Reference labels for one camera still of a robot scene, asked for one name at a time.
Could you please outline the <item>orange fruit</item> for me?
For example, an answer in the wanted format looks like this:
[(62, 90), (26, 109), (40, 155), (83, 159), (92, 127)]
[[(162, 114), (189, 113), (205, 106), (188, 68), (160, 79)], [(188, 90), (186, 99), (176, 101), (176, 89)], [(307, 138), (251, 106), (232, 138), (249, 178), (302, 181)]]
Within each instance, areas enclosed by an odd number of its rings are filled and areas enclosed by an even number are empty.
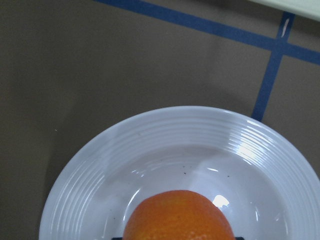
[(222, 211), (206, 197), (173, 190), (143, 200), (130, 216), (124, 240), (233, 240)]

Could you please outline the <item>white ribbed plate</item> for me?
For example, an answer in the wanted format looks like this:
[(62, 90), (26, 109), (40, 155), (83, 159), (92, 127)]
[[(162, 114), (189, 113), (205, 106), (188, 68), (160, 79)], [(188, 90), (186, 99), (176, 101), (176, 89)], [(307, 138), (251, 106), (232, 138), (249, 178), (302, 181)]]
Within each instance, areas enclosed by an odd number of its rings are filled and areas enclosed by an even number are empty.
[(123, 120), (80, 149), (48, 195), (39, 238), (121, 237), (140, 202), (170, 190), (205, 196), (246, 240), (320, 237), (320, 181), (289, 141), (239, 113), (177, 106)]

